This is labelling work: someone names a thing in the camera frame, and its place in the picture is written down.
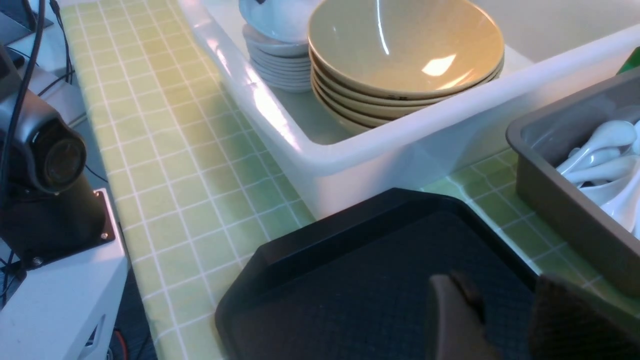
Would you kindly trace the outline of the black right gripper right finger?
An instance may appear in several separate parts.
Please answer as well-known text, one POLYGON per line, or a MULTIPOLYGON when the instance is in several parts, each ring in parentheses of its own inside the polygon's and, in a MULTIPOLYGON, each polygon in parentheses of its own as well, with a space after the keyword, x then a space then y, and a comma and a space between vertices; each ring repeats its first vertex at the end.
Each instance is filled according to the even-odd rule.
POLYGON ((560 276, 542 274, 529 351, 533 360, 638 360, 639 319, 560 276))

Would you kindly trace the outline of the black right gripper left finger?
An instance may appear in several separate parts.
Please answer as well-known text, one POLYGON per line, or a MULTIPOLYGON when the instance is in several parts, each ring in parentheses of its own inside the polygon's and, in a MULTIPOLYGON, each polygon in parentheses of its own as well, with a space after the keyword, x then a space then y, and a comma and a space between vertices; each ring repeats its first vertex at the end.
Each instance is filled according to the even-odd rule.
POLYGON ((426 360, 499 360, 487 338, 485 301, 459 271, 429 278, 425 315, 426 360))

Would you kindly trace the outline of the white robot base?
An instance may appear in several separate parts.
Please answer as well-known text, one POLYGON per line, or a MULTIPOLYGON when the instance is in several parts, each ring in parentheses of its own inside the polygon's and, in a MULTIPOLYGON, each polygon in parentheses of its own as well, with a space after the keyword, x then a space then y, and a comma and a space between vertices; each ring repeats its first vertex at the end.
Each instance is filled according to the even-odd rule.
POLYGON ((3 360, 105 360, 130 268, 107 189, 105 244, 26 273, 2 308, 3 360))

